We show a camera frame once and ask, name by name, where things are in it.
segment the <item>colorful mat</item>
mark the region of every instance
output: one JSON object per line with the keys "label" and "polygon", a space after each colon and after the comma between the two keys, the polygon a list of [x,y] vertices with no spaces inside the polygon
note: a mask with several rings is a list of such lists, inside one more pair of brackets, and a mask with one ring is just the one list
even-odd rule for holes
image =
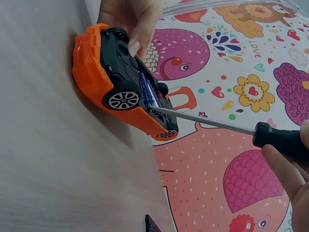
{"label": "colorful mat", "polygon": [[[289,130],[309,118],[308,59],[309,19],[261,2],[165,16],[145,63],[176,110]],[[292,231],[289,199],[252,137],[178,122],[177,140],[153,141],[176,232]]]}

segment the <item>black screwdriver handle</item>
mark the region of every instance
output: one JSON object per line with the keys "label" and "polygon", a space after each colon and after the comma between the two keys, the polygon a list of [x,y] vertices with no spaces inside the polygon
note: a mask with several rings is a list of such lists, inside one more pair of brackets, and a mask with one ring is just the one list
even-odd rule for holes
{"label": "black screwdriver handle", "polygon": [[278,130],[259,122],[255,126],[253,145],[261,148],[266,144],[298,161],[309,162],[309,149],[301,141],[299,130]]}

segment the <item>orange toy car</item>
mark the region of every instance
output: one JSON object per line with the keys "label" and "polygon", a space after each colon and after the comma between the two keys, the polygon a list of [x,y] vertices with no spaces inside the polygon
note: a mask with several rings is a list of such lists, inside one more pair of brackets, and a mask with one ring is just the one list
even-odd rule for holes
{"label": "orange toy car", "polygon": [[75,39],[73,76],[80,90],[107,113],[157,141],[178,136],[176,117],[148,105],[173,109],[168,87],[157,83],[139,59],[128,52],[129,36],[121,28],[100,23]]}

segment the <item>screwdriver shaft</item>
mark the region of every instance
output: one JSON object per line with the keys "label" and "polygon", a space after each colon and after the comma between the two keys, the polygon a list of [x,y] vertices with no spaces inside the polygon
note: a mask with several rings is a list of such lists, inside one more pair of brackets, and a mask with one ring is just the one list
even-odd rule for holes
{"label": "screwdriver shaft", "polygon": [[178,111],[170,110],[170,109],[166,109],[166,108],[159,108],[159,107],[154,107],[154,106],[148,106],[148,107],[152,110],[155,110],[155,111],[167,114],[167,115],[180,117],[180,118],[184,118],[184,119],[195,121],[195,122],[200,122],[200,123],[204,123],[204,124],[211,125],[211,126],[214,126],[214,127],[219,127],[219,128],[231,130],[231,131],[236,131],[236,132],[240,132],[240,133],[243,133],[243,134],[248,134],[248,135],[252,135],[252,136],[255,135],[255,130],[249,129],[249,128],[246,128],[246,127],[240,127],[240,126],[236,126],[236,125],[233,125],[233,124],[220,122],[220,121],[216,121],[216,120],[212,120],[212,119],[208,119],[208,118],[204,118],[204,117],[200,117],[200,116],[195,116],[195,115],[191,115],[191,114],[187,114],[187,113],[183,113],[183,112],[178,112]]}

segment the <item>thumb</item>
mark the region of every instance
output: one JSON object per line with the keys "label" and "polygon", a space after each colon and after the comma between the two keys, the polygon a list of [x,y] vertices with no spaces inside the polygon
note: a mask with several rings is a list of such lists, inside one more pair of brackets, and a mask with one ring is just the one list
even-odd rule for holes
{"label": "thumb", "polygon": [[137,53],[143,59],[154,34],[155,25],[161,18],[161,5],[154,4],[147,8],[138,19],[136,27],[130,33],[129,53],[134,57]]}
{"label": "thumb", "polygon": [[301,124],[300,138],[303,144],[309,148],[309,120],[306,120]]}

